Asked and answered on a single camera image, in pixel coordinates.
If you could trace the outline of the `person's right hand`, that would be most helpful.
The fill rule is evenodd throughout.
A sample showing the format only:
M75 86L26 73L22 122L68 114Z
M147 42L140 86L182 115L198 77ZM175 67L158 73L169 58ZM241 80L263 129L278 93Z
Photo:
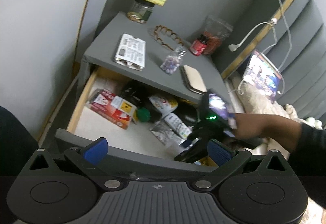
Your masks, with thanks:
M235 138L271 138L289 153L296 149L302 133L300 123L279 115L234 114L234 118L237 123L233 131Z

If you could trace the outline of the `person's right forearm dark sleeve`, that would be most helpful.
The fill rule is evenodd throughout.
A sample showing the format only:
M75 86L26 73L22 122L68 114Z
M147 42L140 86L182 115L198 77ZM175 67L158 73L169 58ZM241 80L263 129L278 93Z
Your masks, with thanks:
M325 208L325 131L303 124L289 164L308 196Z

